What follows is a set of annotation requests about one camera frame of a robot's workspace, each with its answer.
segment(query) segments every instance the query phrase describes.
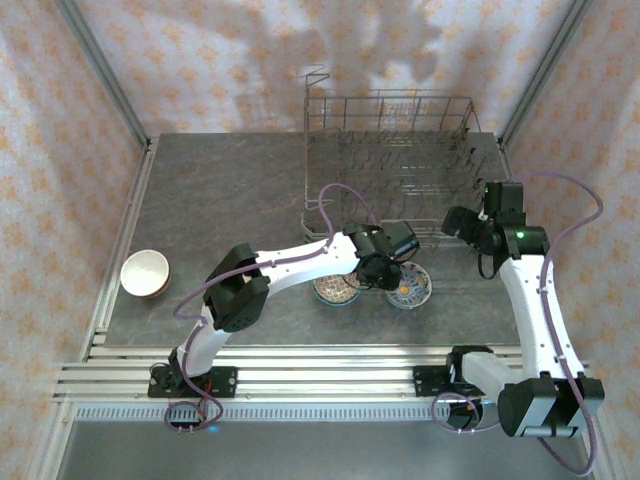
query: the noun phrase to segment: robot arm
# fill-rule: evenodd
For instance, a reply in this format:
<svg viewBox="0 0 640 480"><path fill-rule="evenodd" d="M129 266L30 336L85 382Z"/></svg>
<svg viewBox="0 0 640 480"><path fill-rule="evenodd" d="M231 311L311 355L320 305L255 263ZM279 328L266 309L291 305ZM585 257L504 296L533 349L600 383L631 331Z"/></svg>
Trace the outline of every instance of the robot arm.
<svg viewBox="0 0 640 480"><path fill-rule="evenodd" d="M262 262L279 258L294 258L307 255L322 248L325 241L302 245L300 247L273 252L256 252L255 256L246 253L248 246L235 247L223 262L211 274L209 279L229 271L244 263L245 257L253 257ZM327 275L346 275L352 273L359 263L357 248L353 241L343 233L334 236L329 249L323 255L290 264L275 264L256 270L241 278L230 278L219 286L211 287L204 295L202 315L208 320L190 348L187 375L197 377L207 373L218 351L227 342L233 332L244 330L253 325L262 312L265 301L285 288ZM178 361L183 363L186 350L185 341L178 347Z"/></svg>
<svg viewBox="0 0 640 480"><path fill-rule="evenodd" d="M463 207L449 211L442 226L448 235L493 257L516 317L522 347L522 370L504 365L493 353L465 351L451 355L452 381L475 385L498 404L503 430L510 436L572 437L585 426L554 349L540 298L540 272L549 242L544 229L525 224L522 185L487 183L480 214ZM604 400L600 380L587 378L562 319L553 279L547 275L547 298L564 356L590 413Z"/></svg>
<svg viewBox="0 0 640 480"><path fill-rule="evenodd" d="M406 222L394 223L384 230L351 225L335 234L328 247L325 245L323 240L272 252L253 252L247 244L234 247L207 282L237 269L251 265L256 268L231 275L206 290L201 315L207 321L204 325L198 322L194 327L198 331L194 334L192 330L192 335L171 352L168 365L152 367L149 396L198 396L184 381L184 375L201 390L207 382L220 384L211 367L218 351L231 334L253 325L267 299L281 290L319 277L352 272L357 273L361 285L395 290L402 275L401 258L420 247ZM258 263L268 266L258 268Z"/></svg>

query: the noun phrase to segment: metal wire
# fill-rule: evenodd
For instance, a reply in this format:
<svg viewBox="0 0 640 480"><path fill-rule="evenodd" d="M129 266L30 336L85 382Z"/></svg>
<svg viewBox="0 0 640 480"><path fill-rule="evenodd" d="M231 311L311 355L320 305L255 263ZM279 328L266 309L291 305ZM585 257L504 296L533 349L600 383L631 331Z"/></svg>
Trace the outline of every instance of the metal wire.
<svg viewBox="0 0 640 480"><path fill-rule="evenodd" d="M468 142L469 129L479 130L471 98L420 89L337 95L316 88L326 75L314 72L305 96L307 238L326 236L313 201L322 185L340 182L370 198L381 220L406 220L425 244L440 244L448 208L475 204L478 180L491 178ZM349 196L331 200L331 218L365 220Z"/></svg>

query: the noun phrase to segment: bowl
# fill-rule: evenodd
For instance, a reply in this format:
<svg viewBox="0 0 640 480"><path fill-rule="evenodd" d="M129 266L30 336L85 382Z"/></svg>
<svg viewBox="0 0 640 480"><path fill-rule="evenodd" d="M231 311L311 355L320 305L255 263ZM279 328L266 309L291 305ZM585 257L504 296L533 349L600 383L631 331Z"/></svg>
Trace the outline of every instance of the bowl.
<svg viewBox="0 0 640 480"><path fill-rule="evenodd" d="M160 295L169 285L169 262L156 250L140 250L122 265L120 283L135 297Z"/></svg>

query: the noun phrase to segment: floral wallpaper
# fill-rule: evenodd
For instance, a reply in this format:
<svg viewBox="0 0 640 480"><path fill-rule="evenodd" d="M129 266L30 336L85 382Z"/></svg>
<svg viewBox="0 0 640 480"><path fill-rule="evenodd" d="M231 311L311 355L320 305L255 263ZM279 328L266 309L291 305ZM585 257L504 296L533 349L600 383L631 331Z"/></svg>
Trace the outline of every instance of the floral wallpaper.
<svg viewBox="0 0 640 480"><path fill-rule="evenodd" d="M635 0L594 2L509 151L514 172L569 173L605 202L604 215L567 240L556 275L576 349L605 384L628 478L640 470L638 25ZM525 191L531 221L552 236L596 209L560 181L531 180Z"/></svg>
<svg viewBox="0 0 640 480"><path fill-rule="evenodd" d="M0 3L0 478L25 478L140 158L52 1Z"/></svg>
<svg viewBox="0 0 640 480"><path fill-rule="evenodd" d="M81 0L147 134L302 129L321 85L473 97L500 133L570 0Z"/></svg>

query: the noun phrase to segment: small plate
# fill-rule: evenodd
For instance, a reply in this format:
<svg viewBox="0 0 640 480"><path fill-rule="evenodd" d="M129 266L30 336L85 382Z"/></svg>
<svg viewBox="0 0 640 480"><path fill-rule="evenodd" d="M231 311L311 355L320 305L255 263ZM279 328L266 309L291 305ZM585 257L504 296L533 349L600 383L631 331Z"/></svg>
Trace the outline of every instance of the small plate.
<svg viewBox="0 0 640 480"><path fill-rule="evenodd" d="M312 286L316 297L333 307L349 305L360 295L360 282L355 273L316 278Z"/></svg>
<svg viewBox="0 0 640 480"><path fill-rule="evenodd" d="M411 310L424 304L433 291L431 277L417 263L404 262L400 269L400 285L393 291L385 291L387 299L395 307Z"/></svg>

